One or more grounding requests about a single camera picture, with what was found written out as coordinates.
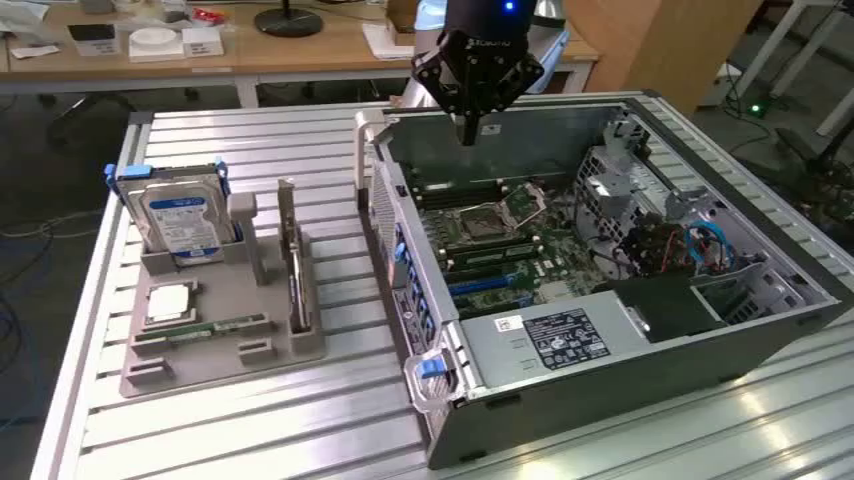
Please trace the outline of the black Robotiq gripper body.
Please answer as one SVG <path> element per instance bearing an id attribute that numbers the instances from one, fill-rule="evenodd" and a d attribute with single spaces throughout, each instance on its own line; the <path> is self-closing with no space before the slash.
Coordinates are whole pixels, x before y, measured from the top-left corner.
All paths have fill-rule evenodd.
<path id="1" fill-rule="evenodd" d="M 520 57 L 528 51 L 532 1 L 451 1 L 445 9 L 441 47 L 463 89 L 468 113 L 468 67 L 485 57 Z"/>

